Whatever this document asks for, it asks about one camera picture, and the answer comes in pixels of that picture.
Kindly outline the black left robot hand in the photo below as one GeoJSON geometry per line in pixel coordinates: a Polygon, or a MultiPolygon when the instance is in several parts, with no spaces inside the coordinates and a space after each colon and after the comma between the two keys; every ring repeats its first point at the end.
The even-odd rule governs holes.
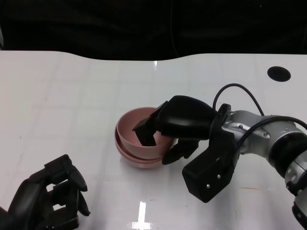
{"type": "Polygon", "coordinates": [[[87,184],[67,154],[24,180],[8,210],[0,210],[2,230],[74,230],[78,214],[89,216],[82,193],[87,184]]]}

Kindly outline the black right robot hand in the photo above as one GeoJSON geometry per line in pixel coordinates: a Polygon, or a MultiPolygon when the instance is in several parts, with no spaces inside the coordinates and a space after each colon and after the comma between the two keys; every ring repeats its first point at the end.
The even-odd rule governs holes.
{"type": "Polygon", "coordinates": [[[180,158],[189,158],[199,147],[201,140],[208,140],[216,111],[208,104],[195,98],[177,95],[157,107],[149,117],[133,128],[143,146],[155,146],[155,132],[177,139],[162,158],[167,165],[180,158]]]}

